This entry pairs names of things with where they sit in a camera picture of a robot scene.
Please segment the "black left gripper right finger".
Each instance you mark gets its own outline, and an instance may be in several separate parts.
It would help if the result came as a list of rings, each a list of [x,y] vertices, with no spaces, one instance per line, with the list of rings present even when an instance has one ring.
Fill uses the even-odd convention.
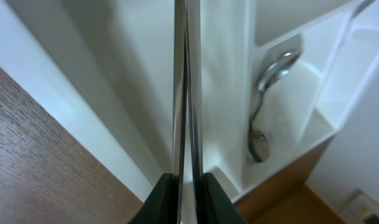
[[[211,172],[195,182],[195,217],[198,224],[247,224]]]

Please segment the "metal spoon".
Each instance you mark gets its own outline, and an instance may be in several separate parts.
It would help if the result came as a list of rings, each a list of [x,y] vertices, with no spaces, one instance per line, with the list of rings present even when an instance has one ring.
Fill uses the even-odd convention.
[[[302,50],[291,49],[278,55],[273,62],[263,70],[258,77],[255,88],[259,95],[259,100],[255,112],[251,114],[250,121],[254,121],[261,111],[261,107],[264,101],[264,94],[278,81],[283,79],[288,73],[291,67],[298,61],[302,55]]]
[[[248,150],[251,158],[258,163],[264,162],[269,157],[268,138],[261,130],[255,128],[249,121]]]

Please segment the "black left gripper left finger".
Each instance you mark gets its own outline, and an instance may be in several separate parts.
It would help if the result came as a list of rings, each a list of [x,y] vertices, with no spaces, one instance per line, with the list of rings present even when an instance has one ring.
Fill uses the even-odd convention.
[[[176,224],[178,178],[164,173],[129,224]]]

